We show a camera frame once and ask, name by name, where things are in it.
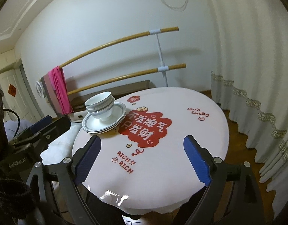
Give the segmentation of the large white plate grey rim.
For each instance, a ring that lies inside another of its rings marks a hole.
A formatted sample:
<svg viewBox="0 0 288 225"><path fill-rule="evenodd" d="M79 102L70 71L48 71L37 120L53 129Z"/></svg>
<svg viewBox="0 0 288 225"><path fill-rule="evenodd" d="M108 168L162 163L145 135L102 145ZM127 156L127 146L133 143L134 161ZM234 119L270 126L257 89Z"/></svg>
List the large white plate grey rim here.
<svg viewBox="0 0 288 225"><path fill-rule="evenodd" d="M109 109L107 112L102 113L101 115L98 116L93 116L96 119L99 119L101 121L106 121L109 120L111 117L118 117L120 118L121 116L126 115L127 108L124 103L121 102L115 102L113 107Z"/></svg>

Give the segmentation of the white storage box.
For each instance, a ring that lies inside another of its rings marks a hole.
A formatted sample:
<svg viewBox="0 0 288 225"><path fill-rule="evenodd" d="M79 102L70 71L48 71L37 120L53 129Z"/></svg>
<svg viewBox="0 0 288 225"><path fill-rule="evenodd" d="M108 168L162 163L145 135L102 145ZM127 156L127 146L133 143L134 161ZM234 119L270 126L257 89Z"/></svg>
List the white storage box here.
<svg viewBox="0 0 288 225"><path fill-rule="evenodd" d="M70 119L71 122L74 123L82 122L85 116L87 116L86 111L80 111L68 114L68 118Z"/></svg>

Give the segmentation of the pink towel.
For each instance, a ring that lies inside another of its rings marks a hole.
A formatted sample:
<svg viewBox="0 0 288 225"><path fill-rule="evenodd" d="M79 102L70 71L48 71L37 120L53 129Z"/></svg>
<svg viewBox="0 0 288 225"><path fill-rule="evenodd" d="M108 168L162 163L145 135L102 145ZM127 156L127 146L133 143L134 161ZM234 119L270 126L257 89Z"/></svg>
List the pink towel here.
<svg viewBox="0 0 288 225"><path fill-rule="evenodd" d="M53 68L48 72L49 80L55 91L58 104L61 108L62 114L70 114L73 112L73 108L70 104L70 100L67 92L67 85L65 82L65 76L62 68L59 66Z"/></svg>

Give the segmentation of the wooden ballet barre stand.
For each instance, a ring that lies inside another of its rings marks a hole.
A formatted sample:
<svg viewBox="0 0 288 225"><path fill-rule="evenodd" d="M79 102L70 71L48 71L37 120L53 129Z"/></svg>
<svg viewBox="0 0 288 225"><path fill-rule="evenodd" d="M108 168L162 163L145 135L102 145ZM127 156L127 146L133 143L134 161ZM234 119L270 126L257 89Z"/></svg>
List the wooden ballet barre stand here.
<svg viewBox="0 0 288 225"><path fill-rule="evenodd" d="M177 61L174 48L161 45L161 35L171 39L178 27L153 29L123 37L83 52L59 67L79 66L76 86L69 87L68 96L121 80L157 73L160 67L169 70L186 67Z"/></svg>

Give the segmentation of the pink printed table mat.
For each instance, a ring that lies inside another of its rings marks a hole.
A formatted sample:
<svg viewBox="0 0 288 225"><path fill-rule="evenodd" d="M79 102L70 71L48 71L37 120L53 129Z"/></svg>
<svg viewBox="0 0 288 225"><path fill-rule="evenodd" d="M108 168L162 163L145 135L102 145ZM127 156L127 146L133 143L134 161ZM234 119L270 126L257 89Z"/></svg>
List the pink printed table mat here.
<svg viewBox="0 0 288 225"><path fill-rule="evenodd" d="M184 138L191 135L212 156L225 158L226 117L209 97L187 88L152 88L119 102L127 114L100 135L101 150L84 186L129 214L172 212L203 188L184 151Z"/></svg>

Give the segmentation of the framed panel with fan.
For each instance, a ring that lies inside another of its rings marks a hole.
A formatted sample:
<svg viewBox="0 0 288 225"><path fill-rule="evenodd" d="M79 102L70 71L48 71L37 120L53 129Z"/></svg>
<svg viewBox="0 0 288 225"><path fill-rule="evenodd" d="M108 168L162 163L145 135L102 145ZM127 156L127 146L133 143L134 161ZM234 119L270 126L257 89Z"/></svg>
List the framed panel with fan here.
<svg viewBox="0 0 288 225"><path fill-rule="evenodd" d="M47 100L57 116L62 116L62 109L48 74L41 77L40 80L35 83L35 88L39 97Z"/></svg>

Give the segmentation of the white lace curtain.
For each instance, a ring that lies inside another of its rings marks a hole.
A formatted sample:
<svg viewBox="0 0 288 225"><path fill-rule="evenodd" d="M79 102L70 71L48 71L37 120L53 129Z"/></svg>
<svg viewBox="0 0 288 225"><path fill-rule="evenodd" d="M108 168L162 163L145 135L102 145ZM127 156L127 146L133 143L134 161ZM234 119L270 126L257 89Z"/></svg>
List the white lace curtain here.
<svg viewBox="0 0 288 225"><path fill-rule="evenodd" d="M217 61L212 98L247 135L260 182L288 201L288 11L281 0L207 0Z"/></svg>

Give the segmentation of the lower stacked white plate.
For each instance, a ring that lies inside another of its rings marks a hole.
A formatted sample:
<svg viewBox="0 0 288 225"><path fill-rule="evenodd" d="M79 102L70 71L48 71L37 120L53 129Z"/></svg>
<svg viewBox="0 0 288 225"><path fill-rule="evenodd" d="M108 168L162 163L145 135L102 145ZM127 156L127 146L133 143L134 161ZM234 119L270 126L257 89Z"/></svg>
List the lower stacked white plate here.
<svg viewBox="0 0 288 225"><path fill-rule="evenodd" d="M106 132L109 132L109 131L115 129L119 124L120 123L117 123L114 126L111 126L111 127L107 128L105 130L96 131L96 132L94 132L94 131L86 131L86 133L95 134L95 135L98 134L99 135L99 134L106 133Z"/></svg>

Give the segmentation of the red paper door sign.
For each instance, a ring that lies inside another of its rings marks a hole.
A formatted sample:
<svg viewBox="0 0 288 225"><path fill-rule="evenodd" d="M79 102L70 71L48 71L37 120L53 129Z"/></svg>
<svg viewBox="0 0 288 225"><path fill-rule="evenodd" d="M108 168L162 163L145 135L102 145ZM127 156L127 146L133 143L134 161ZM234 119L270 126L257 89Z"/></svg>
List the red paper door sign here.
<svg viewBox="0 0 288 225"><path fill-rule="evenodd" d="M9 84L8 94L13 97L16 97L16 92L17 92L17 88L14 85Z"/></svg>

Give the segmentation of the upper stacked white plate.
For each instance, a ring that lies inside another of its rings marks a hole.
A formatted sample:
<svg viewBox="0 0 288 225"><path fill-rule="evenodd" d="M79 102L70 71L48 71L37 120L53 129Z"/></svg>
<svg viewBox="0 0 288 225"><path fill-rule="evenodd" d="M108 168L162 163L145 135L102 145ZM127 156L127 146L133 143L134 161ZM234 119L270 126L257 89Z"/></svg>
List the upper stacked white plate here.
<svg viewBox="0 0 288 225"><path fill-rule="evenodd" d="M85 131L102 131L111 126L114 126L117 123L121 123L124 118L124 115L120 118L113 116L109 120L101 121L88 114L82 121L82 128Z"/></svg>

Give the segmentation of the stacked white plate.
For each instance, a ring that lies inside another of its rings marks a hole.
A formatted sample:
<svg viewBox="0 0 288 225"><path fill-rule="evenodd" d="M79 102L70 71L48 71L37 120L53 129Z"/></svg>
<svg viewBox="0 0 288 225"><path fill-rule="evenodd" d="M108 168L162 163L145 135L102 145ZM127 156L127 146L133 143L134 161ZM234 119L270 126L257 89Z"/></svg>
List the stacked white plate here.
<svg viewBox="0 0 288 225"><path fill-rule="evenodd" d="M105 130L96 131L96 132L94 132L94 131L86 131L86 133L95 134L95 135L98 134L99 135L99 134L106 133L106 132L109 132L109 131L115 129L119 124L120 123L117 123L114 126L111 126L111 127L107 128Z"/></svg>
<svg viewBox="0 0 288 225"><path fill-rule="evenodd" d="M124 115L120 118L113 116L109 120L101 121L88 114L82 121L82 128L85 131L102 131L111 126L114 126L117 123L121 123L124 118Z"/></svg>

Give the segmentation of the white bed sheet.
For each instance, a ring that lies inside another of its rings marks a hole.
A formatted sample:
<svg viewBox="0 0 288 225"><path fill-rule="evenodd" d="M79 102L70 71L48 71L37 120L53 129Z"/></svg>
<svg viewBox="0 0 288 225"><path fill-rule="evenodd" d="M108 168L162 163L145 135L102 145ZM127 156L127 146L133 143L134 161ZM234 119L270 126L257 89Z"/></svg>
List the white bed sheet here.
<svg viewBox="0 0 288 225"><path fill-rule="evenodd" d="M70 129L52 141L48 149L40 154L43 165L53 165L71 157L73 144L80 130L81 123L71 123Z"/></svg>

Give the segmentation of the dark wood low cabinet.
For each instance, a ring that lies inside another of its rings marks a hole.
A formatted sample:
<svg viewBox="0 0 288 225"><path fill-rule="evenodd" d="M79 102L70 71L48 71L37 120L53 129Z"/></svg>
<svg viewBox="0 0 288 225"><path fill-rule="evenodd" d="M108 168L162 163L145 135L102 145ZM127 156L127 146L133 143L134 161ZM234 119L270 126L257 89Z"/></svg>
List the dark wood low cabinet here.
<svg viewBox="0 0 288 225"><path fill-rule="evenodd" d="M73 108L73 112L79 112L79 111L86 110L86 107L84 105L86 100L102 92L109 91L111 92L111 94L114 96L115 99L119 99L128 94L135 93L137 91L141 91L141 90L145 90L149 88L150 88L149 80L138 81L138 82L125 84L125 85L121 85L121 86L117 86L113 88L108 88L106 90L101 90L98 92L93 92L87 95L75 97L74 99L71 100L71 106Z"/></svg>

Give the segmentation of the large white bowl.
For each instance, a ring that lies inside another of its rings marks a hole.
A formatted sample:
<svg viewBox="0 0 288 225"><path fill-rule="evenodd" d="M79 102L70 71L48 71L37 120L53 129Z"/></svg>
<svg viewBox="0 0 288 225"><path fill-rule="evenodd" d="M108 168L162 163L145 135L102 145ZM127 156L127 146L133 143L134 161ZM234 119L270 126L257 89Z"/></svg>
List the large white bowl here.
<svg viewBox="0 0 288 225"><path fill-rule="evenodd" d="M95 109L105 105L112 98L111 92L101 92L89 98L84 105L87 108Z"/></svg>

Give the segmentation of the grey pillow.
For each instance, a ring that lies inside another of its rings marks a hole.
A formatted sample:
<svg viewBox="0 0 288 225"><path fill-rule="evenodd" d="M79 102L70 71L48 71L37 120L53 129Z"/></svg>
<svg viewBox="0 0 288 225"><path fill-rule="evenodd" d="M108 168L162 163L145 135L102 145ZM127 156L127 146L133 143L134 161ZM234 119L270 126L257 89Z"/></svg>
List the grey pillow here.
<svg viewBox="0 0 288 225"><path fill-rule="evenodd" d="M7 134L7 139L8 139L8 141L10 141L13 139L13 137L16 133L16 130L18 127L18 121L9 120L9 121L4 123L4 126L5 126L5 132ZM30 126L32 126L31 122L29 122L26 119L21 119L19 130L18 130L17 134L21 133L22 131L24 131L26 128L28 128Z"/></svg>

